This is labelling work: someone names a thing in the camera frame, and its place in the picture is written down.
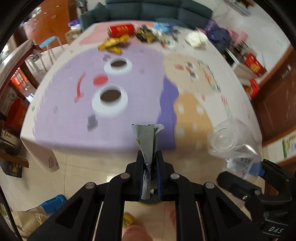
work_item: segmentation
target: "sofa cushion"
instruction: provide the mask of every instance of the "sofa cushion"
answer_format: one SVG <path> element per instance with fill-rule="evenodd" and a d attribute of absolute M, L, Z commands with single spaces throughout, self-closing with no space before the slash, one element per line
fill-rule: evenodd
<path fill-rule="evenodd" d="M 141 13 L 141 3 L 110 3 L 106 5 L 110 11 L 110 20 L 138 20 Z"/>
<path fill-rule="evenodd" d="M 204 28 L 209 20 L 201 15 L 198 15 L 183 8 L 180 8 L 178 10 L 177 19 L 186 24 L 191 29 L 195 29 L 196 27 Z"/>
<path fill-rule="evenodd" d="M 154 3 L 142 3 L 140 20 L 153 21 L 155 18 L 177 18 L 176 7 L 159 5 Z"/>
<path fill-rule="evenodd" d="M 213 14 L 213 11 L 211 9 L 193 0 L 182 0 L 180 7 L 197 13 L 207 19 L 210 19 Z"/>
<path fill-rule="evenodd" d="M 91 14 L 98 23 L 108 21 L 110 18 L 109 10 L 100 2 L 93 8 Z"/>
<path fill-rule="evenodd" d="M 171 6 L 171 7 L 179 7 L 182 1 L 181 0 L 143 0 L 142 2 L 155 3 L 155 4 Z"/>
<path fill-rule="evenodd" d="M 173 19 L 173 18 L 156 18 L 154 19 L 156 22 L 159 23 L 175 23 L 176 25 L 183 27 L 183 28 L 189 28 L 186 24 L 184 24 L 183 22 L 177 20 L 177 19 Z"/>
<path fill-rule="evenodd" d="M 79 16 L 79 18 L 81 19 L 81 26 L 83 31 L 86 30 L 90 25 L 97 22 L 91 11 L 84 12 Z"/>

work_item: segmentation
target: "table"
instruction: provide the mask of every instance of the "table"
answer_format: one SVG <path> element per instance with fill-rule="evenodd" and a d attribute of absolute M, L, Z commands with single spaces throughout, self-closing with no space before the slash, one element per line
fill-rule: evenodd
<path fill-rule="evenodd" d="M 109 25 L 130 22 L 89 27 L 39 85 L 21 139 L 43 168 L 59 168 L 53 148 L 138 149 L 132 124 L 164 124 L 159 150 L 198 152 L 207 147 L 208 133 L 217 124 L 235 117 L 261 143 L 254 110 L 234 72 L 210 42 L 205 49 L 189 46 L 184 38 L 192 30 L 179 28 L 175 50 L 132 38 L 120 56 L 98 51 Z"/>

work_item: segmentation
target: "yellow slipper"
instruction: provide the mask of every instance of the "yellow slipper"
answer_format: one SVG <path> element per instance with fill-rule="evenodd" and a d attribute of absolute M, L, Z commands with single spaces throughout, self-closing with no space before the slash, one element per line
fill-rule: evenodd
<path fill-rule="evenodd" d="M 125 229 L 127 226 L 135 224 L 136 219 L 130 215 L 129 213 L 123 214 L 123 220 L 122 220 L 122 228 Z"/>

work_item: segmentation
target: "blue stool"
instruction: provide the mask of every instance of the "blue stool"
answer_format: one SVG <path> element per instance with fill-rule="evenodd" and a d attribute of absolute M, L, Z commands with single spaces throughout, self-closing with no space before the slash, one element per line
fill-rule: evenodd
<path fill-rule="evenodd" d="M 51 61 L 52 64 L 54 64 L 54 63 L 52 62 L 52 57 L 50 56 L 49 50 L 51 51 L 52 56 L 54 57 L 54 59 L 57 60 L 55 55 L 54 55 L 54 52 L 52 51 L 52 48 L 50 47 L 51 42 L 54 41 L 55 39 L 58 40 L 59 45 L 62 47 L 62 50 L 64 51 L 62 43 L 61 43 L 59 37 L 57 37 L 57 36 L 52 36 L 52 37 L 48 38 L 47 40 L 45 40 L 42 44 L 39 45 L 40 48 L 44 48 L 46 46 L 47 52 L 48 52 L 48 55 L 49 55 L 49 58 L 50 58 L 50 61 Z"/>

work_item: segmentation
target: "red box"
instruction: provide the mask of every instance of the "red box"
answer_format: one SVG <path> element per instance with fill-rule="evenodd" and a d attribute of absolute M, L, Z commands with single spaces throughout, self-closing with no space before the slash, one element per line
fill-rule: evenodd
<path fill-rule="evenodd" d="M 253 73 L 259 77 L 261 77 L 267 70 L 264 68 L 256 59 L 256 57 L 249 53 L 246 56 L 245 63 L 249 68 L 253 71 Z"/>
<path fill-rule="evenodd" d="M 119 38 L 124 34 L 133 34 L 135 27 L 132 24 L 109 26 L 108 35 L 111 38 Z"/>
<path fill-rule="evenodd" d="M 260 87 L 255 79 L 251 79 L 250 84 L 251 86 L 244 86 L 244 89 L 250 95 L 250 98 L 253 99 L 260 91 Z"/>

